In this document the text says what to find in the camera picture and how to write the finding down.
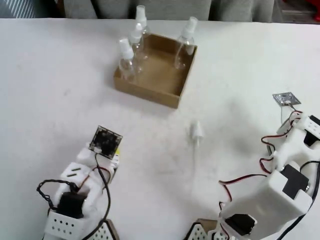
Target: white table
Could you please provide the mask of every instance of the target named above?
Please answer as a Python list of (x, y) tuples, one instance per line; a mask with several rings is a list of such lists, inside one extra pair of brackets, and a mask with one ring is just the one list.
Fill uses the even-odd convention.
[[(184, 24), (149, 22), (154, 33), (173, 38)], [(115, 90), (117, 39), (133, 26), (133, 20), (0, 20), (0, 239), (41, 239), (48, 205), (36, 187), (57, 178), (98, 125), (124, 136), (108, 216), (120, 238), (179, 240), (197, 218), (217, 217), (218, 201), (227, 200), (219, 179), (261, 173), (260, 138), (280, 125), (273, 93), (292, 91), (299, 109), (320, 117), (320, 26), (200, 22), (177, 110)], [(194, 119), (205, 139), (192, 189)], [(245, 186), (231, 186), (233, 197)], [(286, 239), (318, 239), (319, 211), (317, 199)]]

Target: bottle cap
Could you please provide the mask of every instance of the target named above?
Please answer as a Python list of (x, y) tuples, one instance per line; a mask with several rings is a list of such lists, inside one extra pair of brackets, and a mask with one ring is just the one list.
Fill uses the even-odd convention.
[(132, 50), (132, 47), (129, 44), (128, 38), (121, 38), (119, 40), (119, 46), (122, 57), (124, 59), (132, 59), (134, 57), (134, 51)]
[(142, 28), (147, 26), (146, 8), (143, 5), (136, 6), (135, 20), (141, 24)]
[(197, 27), (198, 19), (195, 18), (194, 16), (191, 16), (189, 18), (189, 21), (185, 25), (185, 27), (182, 30), (182, 36), (186, 39), (189, 39), (193, 36), (195, 29)]
[(129, 40), (132, 44), (138, 44), (142, 37), (143, 28), (140, 23), (135, 25), (135, 29), (130, 33)]

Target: open cardboard box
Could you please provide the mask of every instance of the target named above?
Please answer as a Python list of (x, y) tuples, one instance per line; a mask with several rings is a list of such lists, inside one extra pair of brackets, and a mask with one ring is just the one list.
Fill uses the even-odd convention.
[(171, 38), (149, 35), (145, 41), (148, 59), (141, 63), (143, 71), (137, 75), (137, 81), (123, 80), (117, 68), (114, 73), (115, 88), (171, 108), (178, 108), (197, 46), (191, 46), (191, 55), (183, 56), (187, 62), (184, 69), (176, 69), (174, 66), (176, 47), (177, 42)]

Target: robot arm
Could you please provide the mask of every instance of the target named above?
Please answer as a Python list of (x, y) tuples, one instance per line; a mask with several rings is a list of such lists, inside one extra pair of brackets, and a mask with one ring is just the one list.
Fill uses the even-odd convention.
[[(53, 197), (54, 207), (50, 206), (43, 240), (92, 240), (98, 235), (99, 239), (119, 239), (105, 215), (110, 206), (108, 184), (119, 166), (117, 149), (121, 139), (120, 135), (99, 126), (92, 142), (80, 151), (76, 162), (71, 162), (62, 172), (58, 181), (63, 183)], [(72, 190), (70, 184), (76, 185), (77, 189)], [(99, 210), (98, 206), (105, 206), (106, 202), (107, 209)]]
[(306, 214), (313, 203), (320, 159), (320, 120), (302, 114), (278, 133), (288, 131), (273, 156), (272, 173), (249, 195), (227, 203), (219, 220), (239, 240), (260, 240), (277, 233), (288, 221)]

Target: plastic bottle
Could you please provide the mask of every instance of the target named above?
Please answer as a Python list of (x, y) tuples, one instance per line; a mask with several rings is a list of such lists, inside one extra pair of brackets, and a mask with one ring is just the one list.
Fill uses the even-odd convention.
[(119, 40), (119, 46), (121, 51), (121, 59), (119, 62), (119, 69), (121, 72), (121, 78), (129, 82), (136, 82), (136, 66), (134, 62), (134, 51), (129, 44), (128, 38), (121, 38)]
[(143, 28), (140, 23), (135, 25), (135, 29), (129, 35), (129, 41), (134, 52), (134, 59), (136, 60), (136, 70), (138, 73), (142, 72), (142, 61), (145, 58), (144, 41), (142, 39)]
[[(150, 29), (147, 25), (146, 8), (143, 5), (136, 6), (135, 20), (142, 26), (142, 41), (144, 46), (147, 44), (147, 37), (150, 35)], [(148, 58), (147, 51), (144, 51), (144, 59)]]
[(187, 65), (188, 58), (194, 53), (195, 40), (194, 33), (198, 23), (198, 19), (191, 16), (186, 26), (183, 28), (180, 37), (177, 39), (176, 54), (174, 58), (174, 67), (183, 69)]

